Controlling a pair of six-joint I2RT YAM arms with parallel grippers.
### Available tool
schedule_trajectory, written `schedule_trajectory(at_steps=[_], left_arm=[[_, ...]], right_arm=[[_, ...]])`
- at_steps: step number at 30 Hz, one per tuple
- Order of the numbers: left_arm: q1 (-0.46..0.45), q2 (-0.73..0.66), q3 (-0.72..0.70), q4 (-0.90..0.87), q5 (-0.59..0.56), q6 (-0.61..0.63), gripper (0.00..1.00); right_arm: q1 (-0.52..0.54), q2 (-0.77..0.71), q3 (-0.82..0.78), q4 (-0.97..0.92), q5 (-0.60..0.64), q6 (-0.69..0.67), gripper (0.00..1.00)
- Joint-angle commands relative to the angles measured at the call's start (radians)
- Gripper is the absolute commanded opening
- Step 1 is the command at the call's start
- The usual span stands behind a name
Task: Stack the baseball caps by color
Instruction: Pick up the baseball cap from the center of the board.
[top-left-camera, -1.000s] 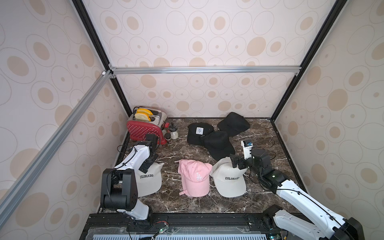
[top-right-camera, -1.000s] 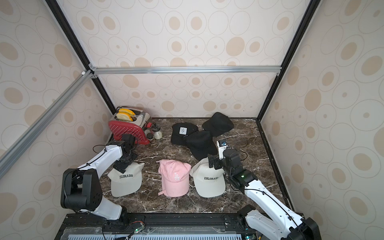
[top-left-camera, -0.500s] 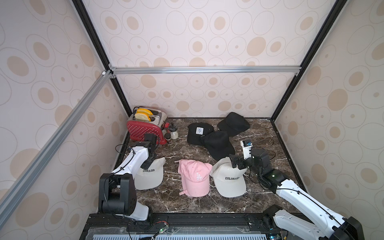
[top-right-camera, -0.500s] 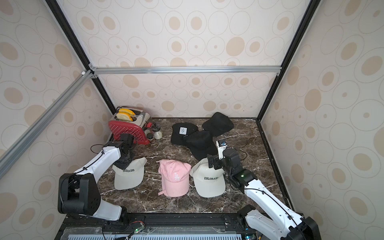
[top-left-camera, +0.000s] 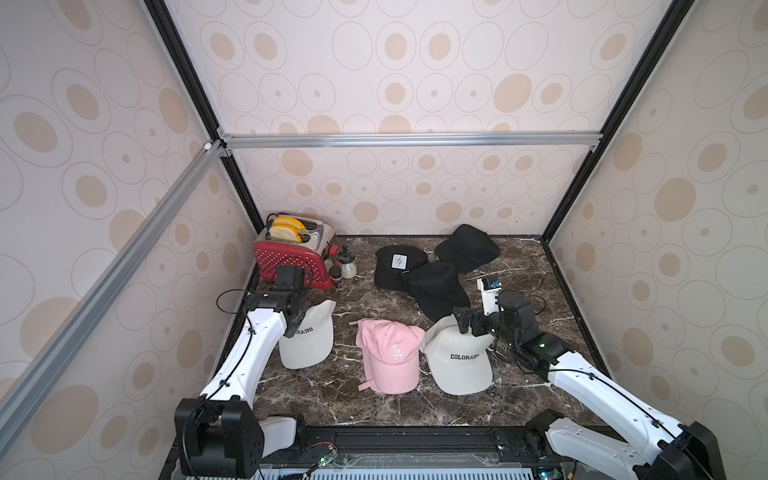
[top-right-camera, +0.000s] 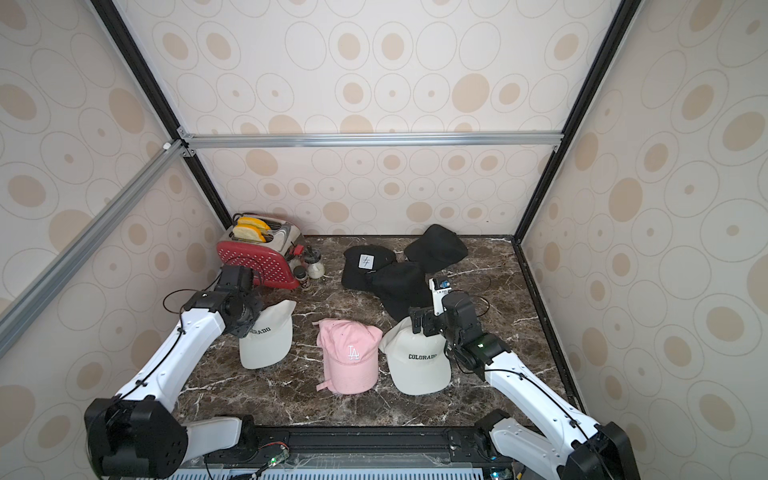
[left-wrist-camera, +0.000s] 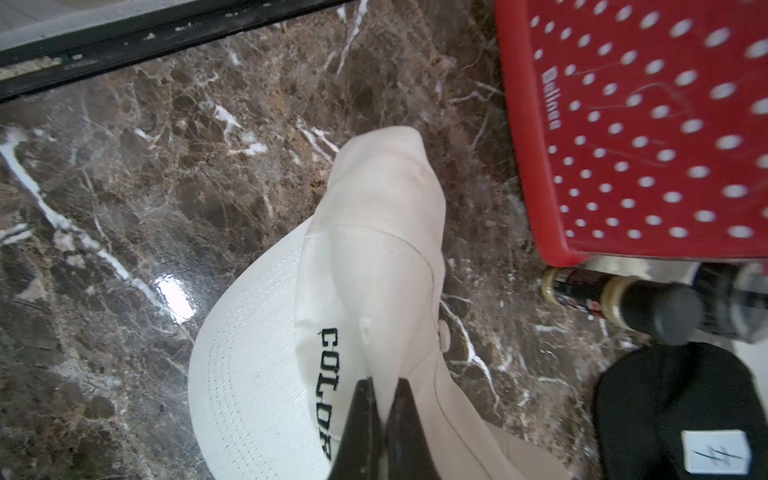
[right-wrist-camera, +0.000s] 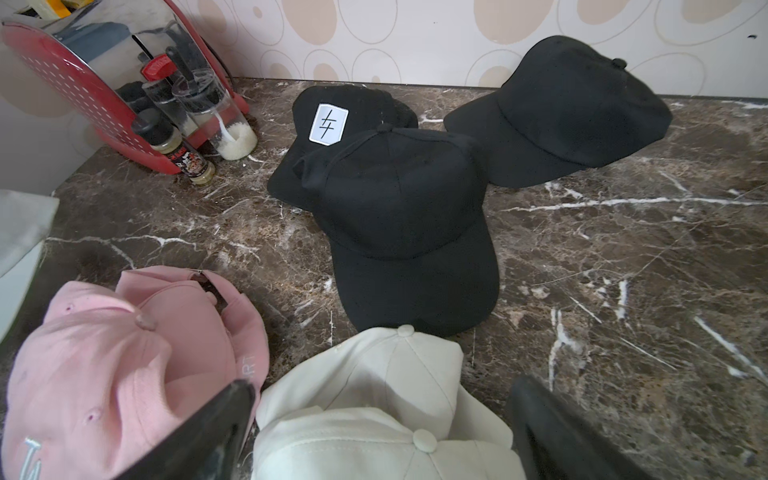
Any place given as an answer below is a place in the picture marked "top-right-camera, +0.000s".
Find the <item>pink cap with logo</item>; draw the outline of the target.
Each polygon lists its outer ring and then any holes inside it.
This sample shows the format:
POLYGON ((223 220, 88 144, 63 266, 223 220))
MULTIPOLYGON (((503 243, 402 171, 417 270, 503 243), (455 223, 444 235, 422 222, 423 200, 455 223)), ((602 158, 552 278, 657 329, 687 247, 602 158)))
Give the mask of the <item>pink cap with logo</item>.
POLYGON ((353 320, 323 319, 317 346, 322 350, 324 381, 317 391, 353 395, 372 389, 379 376, 379 343, 382 331, 353 320))

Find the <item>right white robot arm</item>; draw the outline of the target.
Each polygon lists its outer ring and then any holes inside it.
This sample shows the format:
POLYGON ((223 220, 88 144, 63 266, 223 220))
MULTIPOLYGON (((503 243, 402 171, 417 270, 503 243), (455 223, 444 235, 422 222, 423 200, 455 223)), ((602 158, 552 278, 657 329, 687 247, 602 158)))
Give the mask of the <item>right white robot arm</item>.
POLYGON ((627 433, 614 422, 598 423, 542 382, 503 340, 483 329, 467 293, 437 294, 431 307, 411 307, 409 314, 415 333, 441 335, 450 358, 504 394, 538 428, 511 417, 496 421, 488 431, 496 452, 544 479, 640 477, 627 433))

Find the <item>black cap white patch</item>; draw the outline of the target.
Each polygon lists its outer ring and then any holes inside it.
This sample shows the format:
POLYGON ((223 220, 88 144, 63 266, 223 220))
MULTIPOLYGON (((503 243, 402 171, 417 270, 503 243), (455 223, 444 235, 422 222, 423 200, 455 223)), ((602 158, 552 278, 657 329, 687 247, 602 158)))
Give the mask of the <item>black cap white patch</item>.
POLYGON ((344 252, 341 284, 344 288, 372 292, 372 275, 396 262, 394 251, 380 245, 357 245, 344 252))

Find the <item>beige Colorado cap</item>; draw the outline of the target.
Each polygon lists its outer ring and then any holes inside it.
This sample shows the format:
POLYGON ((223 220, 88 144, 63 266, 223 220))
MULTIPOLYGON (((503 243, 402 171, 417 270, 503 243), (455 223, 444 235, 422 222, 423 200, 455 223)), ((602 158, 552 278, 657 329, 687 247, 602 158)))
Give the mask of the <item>beige Colorado cap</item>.
POLYGON ((439 392, 451 381, 451 365, 445 355, 446 340, 440 335, 414 333, 406 317, 382 338, 379 349, 386 356, 396 388, 407 395, 439 392))
POLYGON ((265 308, 249 330, 239 340, 240 361, 246 369, 260 369, 284 359, 292 345, 292 314, 296 302, 282 302, 265 308))

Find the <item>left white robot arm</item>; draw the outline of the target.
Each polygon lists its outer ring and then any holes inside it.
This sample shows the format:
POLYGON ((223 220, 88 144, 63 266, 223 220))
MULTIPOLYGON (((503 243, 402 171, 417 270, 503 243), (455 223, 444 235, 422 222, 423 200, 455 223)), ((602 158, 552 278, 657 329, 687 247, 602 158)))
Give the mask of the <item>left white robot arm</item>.
POLYGON ((245 266, 223 266, 214 286, 193 293, 179 309, 175 332, 145 366, 86 409, 86 453, 97 477, 165 479, 190 459, 239 443, 239 417, 182 424, 173 411, 208 347, 222 335, 245 337, 263 308, 254 272, 245 266))

